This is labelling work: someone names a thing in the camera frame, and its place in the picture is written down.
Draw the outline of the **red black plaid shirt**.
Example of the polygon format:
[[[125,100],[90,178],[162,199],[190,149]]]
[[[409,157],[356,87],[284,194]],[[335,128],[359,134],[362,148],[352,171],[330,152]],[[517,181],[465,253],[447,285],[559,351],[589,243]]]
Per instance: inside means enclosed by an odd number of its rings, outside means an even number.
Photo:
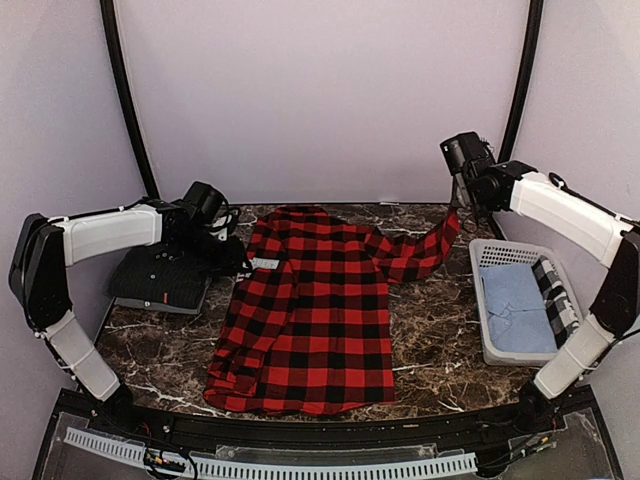
[[[430,276],[459,234],[454,209],[388,237],[315,206],[260,218],[203,397],[236,413],[332,416],[395,400],[389,288]]]

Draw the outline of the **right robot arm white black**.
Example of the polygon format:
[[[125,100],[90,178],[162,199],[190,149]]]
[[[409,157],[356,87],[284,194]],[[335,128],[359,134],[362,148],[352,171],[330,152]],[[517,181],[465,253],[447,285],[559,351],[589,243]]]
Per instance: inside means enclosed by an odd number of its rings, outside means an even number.
[[[530,434],[547,420],[547,402],[633,335],[639,317],[639,224],[569,189],[556,174],[542,174],[516,160],[496,161],[475,132],[443,141],[440,150],[453,178],[455,205],[477,217],[505,211],[535,220],[607,270],[583,324],[524,387],[528,397],[511,410],[511,426]]]

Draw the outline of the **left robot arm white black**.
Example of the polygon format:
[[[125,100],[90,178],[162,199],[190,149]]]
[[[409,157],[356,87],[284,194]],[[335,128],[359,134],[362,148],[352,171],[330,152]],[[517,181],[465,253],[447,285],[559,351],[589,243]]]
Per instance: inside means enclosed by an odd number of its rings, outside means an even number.
[[[234,234],[237,218],[221,192],[195,182],[173,202],[144,197],[97,212],[52,218],[34,213],[24,220],[9,287],[29,328],[90,397],[105,403],[101,417],[120,436],[134,435],[141,415],[119,398],[128,397],[129,389],[76,318],[68,268],[112,252],[161,245],[194,256],[210,276],[248,273],[251,262]]]

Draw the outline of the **white plastic laundry basket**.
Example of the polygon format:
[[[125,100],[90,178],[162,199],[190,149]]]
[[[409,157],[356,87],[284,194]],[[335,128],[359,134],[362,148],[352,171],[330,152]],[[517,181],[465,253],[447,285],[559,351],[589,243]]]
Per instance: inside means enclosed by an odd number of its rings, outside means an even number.
[[[570,281],[545,247],[496,239],[469,244],[489,365],[542,366],[582,323]]]

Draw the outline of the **folded black pinstripe shirt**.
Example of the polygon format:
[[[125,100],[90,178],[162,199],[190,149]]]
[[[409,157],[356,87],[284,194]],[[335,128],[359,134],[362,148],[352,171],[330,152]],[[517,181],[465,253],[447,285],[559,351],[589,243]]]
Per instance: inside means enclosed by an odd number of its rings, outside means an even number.
[[[185,250],[164,244],[139,246],[129,250],[116,267],[108,292],[113,296],[114,291],[141,286],[151,279],[164,284],[209,279],[211,285],[219,278],[220,274],[204,260]]]

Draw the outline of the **folded grey shirt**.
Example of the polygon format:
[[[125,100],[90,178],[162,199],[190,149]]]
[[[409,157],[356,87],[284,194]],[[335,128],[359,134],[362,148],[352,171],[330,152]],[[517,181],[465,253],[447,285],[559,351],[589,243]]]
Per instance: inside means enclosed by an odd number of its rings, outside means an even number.
[[[158,283],[155,279],[141,286],[114,291],[115,304],[127,308],[172,314],[195,315],[201,311],[210,280]]]

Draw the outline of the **light blue folded shirt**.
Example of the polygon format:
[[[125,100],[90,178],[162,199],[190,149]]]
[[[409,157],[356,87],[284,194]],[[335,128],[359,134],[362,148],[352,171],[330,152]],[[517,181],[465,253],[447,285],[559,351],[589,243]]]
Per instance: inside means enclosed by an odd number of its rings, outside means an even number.
[[[492,345],[510,353],[557,351],[542,296],[529,264],[481,267]]]

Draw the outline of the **black white checked shirt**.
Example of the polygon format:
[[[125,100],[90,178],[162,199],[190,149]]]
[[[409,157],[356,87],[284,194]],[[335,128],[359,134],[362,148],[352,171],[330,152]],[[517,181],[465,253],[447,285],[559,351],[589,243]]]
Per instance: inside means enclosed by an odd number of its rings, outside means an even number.
[[[532,271],[542,296],[554,340],[560,348],[577,330],[581,321],[550,259],[541,255],[532,265]]]

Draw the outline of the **black curved front rail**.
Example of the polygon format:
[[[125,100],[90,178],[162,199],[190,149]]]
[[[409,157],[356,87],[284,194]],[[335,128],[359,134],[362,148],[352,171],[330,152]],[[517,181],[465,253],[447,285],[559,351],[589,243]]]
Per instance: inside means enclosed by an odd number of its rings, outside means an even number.
[[[445,416],[364,422],[238,420],[133,406],[126,425],[87,401],[77,412],[88,419],[91,427],[110,433],[137,435],[156,445],[202,451],[222,445],[346,450],[421,443],[483,449],[535,432],[522,428],[514,405]]]

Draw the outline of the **right black frame post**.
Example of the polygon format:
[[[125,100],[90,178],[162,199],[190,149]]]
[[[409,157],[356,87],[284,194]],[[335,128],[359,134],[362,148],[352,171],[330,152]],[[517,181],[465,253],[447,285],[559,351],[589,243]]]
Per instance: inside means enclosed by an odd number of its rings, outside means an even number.
[[[498,156],[499,163],[509,161],[515,147],[521,121],[524,115],[530,80],[533,72],[539,34],[542,25],[543,9],[543,0],[529,1],[521,58],[509,115],[500,146]]]

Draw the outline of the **black frame post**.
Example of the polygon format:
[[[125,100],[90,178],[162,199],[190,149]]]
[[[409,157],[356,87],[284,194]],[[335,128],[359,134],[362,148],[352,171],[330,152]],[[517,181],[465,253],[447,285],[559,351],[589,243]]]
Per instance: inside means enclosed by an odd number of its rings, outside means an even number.
[[[160,192],[144,144],[127,75],[116,18],[116,3],[113,0],[100,0],[99,5],[114,84],[136,167],[145,193],[151,198],[159,198]]]
[[[524,115],[530,80],[533,72],[539,34],[542,25],[543,9],[543,0],[529,1],[521,58],[509,115],[500,146],[498,156],[499,163],[509,161],[515,147],[521,121]]]

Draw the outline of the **left black frame post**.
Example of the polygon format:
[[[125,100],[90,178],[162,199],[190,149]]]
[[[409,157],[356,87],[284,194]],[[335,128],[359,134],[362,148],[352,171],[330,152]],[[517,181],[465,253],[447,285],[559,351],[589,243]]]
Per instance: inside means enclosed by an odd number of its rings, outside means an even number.
[[[127,75],[116,18],[116,3],[113,0],[100,0],[99,5],[114,84],[136,167],[145,193],[151,198],[159,198],[160,192],[144,144]]]

